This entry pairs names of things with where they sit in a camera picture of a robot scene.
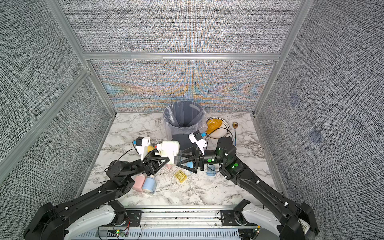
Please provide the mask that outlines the yellow pencil sharpener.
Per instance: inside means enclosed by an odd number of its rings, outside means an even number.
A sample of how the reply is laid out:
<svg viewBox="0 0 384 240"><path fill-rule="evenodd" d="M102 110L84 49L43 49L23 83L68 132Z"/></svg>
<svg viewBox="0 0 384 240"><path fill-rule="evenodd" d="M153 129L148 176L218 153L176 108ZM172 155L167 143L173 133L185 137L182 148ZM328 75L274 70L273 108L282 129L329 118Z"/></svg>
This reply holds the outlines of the yellow pencil sharpener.
<svg viewBox="0 0 384 240"><path fill-rule="evenodd" d="M151 151L153 151L153 150L155 150L156 148L155 147L153 147L153 146L148 146L147 147L147 152L149 153L149 152L151 152Z"/></svg>

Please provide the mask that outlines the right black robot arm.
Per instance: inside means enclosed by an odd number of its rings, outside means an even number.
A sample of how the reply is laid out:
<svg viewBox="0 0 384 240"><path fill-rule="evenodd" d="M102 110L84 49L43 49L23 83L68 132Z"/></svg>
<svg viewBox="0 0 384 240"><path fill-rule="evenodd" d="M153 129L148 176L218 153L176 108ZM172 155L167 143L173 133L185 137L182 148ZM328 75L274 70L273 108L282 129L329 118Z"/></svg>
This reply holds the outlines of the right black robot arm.
<svg viewBox="0 0 384 240"><path fill-rule="evenodd" d="M281 240L313 240L319 233L313 209L306 203L298 204L259 178L237 156L231 137L221 137L215 150L190 148L191 156L177 166L196 173L216 164L222 176L246 190L267 208L259 210L248 200L242 200L227 214L221 211L220 220L226 226L260 226Z"/></svg>

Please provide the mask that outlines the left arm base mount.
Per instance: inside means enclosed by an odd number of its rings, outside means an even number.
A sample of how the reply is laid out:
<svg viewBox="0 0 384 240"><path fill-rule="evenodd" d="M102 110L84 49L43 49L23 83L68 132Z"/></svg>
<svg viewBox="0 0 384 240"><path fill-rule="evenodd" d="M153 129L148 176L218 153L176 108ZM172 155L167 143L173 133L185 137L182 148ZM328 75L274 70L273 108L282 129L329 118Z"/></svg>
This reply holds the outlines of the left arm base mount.
<svg viewBox="0 0 384 240"><path fill-rule="evenodd" d="M125 213L117 213L112 224L116 227L138 227L141 222L143 211L127 210Z"/></svg>

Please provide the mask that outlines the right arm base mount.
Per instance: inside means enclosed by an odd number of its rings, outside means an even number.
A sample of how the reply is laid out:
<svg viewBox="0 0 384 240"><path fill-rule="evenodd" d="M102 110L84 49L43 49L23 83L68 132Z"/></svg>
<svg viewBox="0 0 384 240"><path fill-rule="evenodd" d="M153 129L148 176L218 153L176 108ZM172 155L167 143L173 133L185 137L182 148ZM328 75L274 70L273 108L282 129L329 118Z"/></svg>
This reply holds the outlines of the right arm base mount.
<svg viewBox="0 0 384 240"><path fill-rule="evenodd" d="M248 223L239 213L234 210L220 210L216 217L225 227L256 227L257 224Z"/></svg>

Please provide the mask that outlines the clear blue shavings tray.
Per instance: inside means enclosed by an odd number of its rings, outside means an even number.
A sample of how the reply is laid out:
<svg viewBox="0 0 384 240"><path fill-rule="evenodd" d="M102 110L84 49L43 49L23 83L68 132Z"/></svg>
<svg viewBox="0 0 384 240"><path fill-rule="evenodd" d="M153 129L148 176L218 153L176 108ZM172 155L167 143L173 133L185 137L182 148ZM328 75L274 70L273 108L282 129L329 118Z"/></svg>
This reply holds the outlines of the clear blue shavings tray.
<svg viewBox="0 0 384 240"><path fill-rule="evenodd" d="M207 176L214 177L216 175L216 166L215 165L207 165Z"/></svg>

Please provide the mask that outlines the green pencil sharpener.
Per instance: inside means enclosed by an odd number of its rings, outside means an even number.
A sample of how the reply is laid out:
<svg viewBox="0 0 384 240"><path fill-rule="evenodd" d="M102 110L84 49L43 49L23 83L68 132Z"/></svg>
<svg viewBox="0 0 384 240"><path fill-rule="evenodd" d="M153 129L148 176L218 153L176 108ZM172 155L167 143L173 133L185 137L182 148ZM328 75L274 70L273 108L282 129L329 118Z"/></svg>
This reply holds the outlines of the green pencil sharpener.
<svg viewBox="0 0 384 240"><path fill-rule="evenodd" d="M180 144L178 141L163 141L156 145L161 157L169 158L168 165L173 165L175 157L179 154Z"/></svg>

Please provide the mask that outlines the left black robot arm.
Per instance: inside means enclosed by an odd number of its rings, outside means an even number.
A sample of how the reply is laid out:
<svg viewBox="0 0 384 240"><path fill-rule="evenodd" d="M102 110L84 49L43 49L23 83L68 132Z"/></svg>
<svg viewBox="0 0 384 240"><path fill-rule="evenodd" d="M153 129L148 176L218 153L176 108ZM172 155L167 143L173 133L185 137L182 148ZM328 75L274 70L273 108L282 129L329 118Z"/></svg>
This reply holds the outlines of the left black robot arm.
<svg viewBox="0 0 384 240"><path fill-rule="evenodd" d="M132 177L138 174L152 176L169 160L152 150L142 160L111 162L106 171L109 179L98 188L56 206L52 203L41 206L25 229L24 239L69 240L98 226L122 223L126 209L118 198L134 186Z"/></svg>

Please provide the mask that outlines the clear grey shavings tray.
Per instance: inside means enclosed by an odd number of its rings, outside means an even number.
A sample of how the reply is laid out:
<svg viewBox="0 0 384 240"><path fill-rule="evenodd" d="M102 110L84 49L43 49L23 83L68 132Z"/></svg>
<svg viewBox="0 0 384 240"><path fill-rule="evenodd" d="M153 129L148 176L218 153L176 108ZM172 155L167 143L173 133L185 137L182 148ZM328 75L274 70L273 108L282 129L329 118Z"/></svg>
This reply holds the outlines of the clear grey shavings tray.
<svg viewBox="0 0 384 240"><path fill-rule="evenodd" d="M177 156L174 157L174 165L177 165L180 161L183 161L189 157L189 154L184 152L179 152Z"/></svg>

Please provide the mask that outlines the clear yellow shavings tray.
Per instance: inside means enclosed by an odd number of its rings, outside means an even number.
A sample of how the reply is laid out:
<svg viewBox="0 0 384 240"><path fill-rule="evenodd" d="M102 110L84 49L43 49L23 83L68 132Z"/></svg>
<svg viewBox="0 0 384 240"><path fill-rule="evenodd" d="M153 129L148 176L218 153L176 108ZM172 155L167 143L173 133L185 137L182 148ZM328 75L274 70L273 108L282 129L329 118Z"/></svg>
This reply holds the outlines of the clear yellow shavings tray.
<svg viewBox="0 0 384 240"><path fill-rule="evenodd" d="M181 170L177 171L174 176L180 184L184 183L188 178L188 176Z"/></svg>

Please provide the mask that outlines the light blue pencil sharpener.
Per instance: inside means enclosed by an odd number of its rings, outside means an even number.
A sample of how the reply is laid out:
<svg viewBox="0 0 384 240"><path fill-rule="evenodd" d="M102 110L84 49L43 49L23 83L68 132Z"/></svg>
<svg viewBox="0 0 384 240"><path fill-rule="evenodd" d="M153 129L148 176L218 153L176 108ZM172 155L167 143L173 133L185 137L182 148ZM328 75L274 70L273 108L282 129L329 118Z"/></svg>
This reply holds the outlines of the light blue pencil sharpener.
<svg viewBox="0 0 384 240"><path fill-rule="evenodd" d="M146 177L142 190L145 193L154 194L157 188L157 182L154 175Z"/></svg>

